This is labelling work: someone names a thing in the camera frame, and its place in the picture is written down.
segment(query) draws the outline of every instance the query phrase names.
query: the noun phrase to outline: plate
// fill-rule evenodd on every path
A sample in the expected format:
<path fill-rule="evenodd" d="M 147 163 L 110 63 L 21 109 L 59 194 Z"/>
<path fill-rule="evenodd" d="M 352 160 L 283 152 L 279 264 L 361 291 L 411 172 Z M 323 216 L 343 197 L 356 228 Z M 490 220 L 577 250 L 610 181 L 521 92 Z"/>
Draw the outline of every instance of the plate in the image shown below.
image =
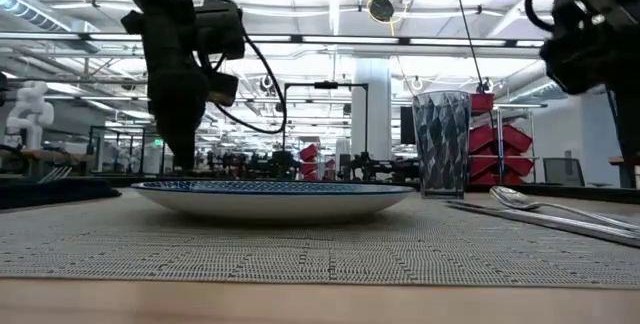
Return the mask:
<path fill-rule="evenodd" d="M 166 208 L 199 216 L 253 220 L 340 219 L 386 209 L 407 187 L 323 182 L 165 181 L 134 184 Z"/>

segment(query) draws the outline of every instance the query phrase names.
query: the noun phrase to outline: woven placemat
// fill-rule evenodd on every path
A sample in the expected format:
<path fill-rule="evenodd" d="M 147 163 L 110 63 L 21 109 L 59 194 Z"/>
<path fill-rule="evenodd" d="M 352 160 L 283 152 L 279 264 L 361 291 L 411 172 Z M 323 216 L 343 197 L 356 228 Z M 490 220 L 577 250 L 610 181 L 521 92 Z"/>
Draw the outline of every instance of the woven placemat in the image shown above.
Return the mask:
<path fill-rule="evenodd" d="M 640 288 L 640 250 L 416 197 L 351 224 L 185 218 L 137 195 L 0 214 L 0 277 Z"/>

